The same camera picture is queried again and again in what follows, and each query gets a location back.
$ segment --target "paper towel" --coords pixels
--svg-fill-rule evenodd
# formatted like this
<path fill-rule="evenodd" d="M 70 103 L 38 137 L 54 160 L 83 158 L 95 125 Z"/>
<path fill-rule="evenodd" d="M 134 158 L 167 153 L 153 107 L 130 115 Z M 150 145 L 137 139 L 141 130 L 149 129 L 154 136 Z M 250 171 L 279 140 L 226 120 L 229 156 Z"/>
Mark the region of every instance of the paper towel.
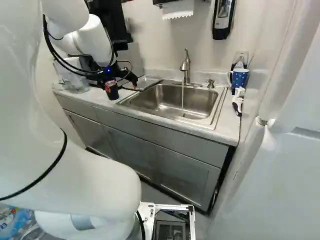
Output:
<path fill-rule="evenodd" d="M 190 17 L 194 14 L 195 0 L 178 0 L 162 5 L 162 19 L 176 19 Z"/>

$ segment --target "cabinet door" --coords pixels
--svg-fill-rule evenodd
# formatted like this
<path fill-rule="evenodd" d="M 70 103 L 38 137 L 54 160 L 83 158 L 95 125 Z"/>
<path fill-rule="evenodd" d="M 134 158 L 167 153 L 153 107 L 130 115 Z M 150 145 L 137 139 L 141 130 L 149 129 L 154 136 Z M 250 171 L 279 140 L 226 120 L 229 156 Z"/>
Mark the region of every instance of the cabinet door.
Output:
<path fill-rule="evenodd" d="M 86 147 L 92 148 L 102 155 L 116 160 L 115 151 L 111 145 L 110 138 L 105 134 L 100 123 L 67 110 L 64 110 L 64 112 L 70 119 L 73 127 Z"/>
<path fill-rule="evenodd" d="M 156 148 L 161 186 L 207 211 L 220 169 L 167 148 Z"/>
<path fill-rule="evenodd" d="M 133 168 L 142 177 L 155 182 L 155 145 L 122 131 L 103 125 L 116 147 L 117 159 Z"/>

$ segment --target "can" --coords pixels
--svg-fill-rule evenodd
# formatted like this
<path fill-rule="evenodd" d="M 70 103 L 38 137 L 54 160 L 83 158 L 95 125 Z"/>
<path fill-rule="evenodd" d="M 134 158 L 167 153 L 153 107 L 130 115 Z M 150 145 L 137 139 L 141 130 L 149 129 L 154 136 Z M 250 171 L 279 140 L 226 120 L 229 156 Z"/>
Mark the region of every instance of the can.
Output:
<path fill-rule="evenodd" d="M 119 98 L 118 84 L 115 80 L 106 81 L 104 84 L 104 90 L 111 101 Z"/>

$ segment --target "faucet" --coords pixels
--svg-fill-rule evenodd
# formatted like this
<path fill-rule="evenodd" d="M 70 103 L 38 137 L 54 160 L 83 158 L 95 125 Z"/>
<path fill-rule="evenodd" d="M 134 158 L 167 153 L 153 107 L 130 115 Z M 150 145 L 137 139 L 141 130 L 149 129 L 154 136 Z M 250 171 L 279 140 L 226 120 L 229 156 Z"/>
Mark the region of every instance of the faucet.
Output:
<path fill-rule="evenodd" d="M 184 49 L 186 53 L 185 60 L 182 62 L 180 71 L 184 72 L 183 83 L 190 84 L 190 57 L 188 53 L 188 49 Z"/>
<path fill-rule="evenodd" d="M 206 82 L 209 83 L 208 86 L 207 86 L 208 89 L 214 89 L 216 87 L 215 86 L 215 80 L 212 80 L 212 79 L 209 78 Z"/>

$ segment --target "cup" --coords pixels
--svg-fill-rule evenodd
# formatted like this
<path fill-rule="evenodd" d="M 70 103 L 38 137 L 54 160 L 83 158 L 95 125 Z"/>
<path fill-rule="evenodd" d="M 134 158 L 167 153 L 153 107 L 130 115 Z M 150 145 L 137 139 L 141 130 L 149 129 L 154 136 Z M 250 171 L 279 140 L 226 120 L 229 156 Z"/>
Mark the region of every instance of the cup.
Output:
<path fill-rule="evenodd" d="M 234 68 L 233 71 L 229 71 L 226 75 L 228 84 L 232 89 L 245 87 L 250 70 L 246 68 Z"/>

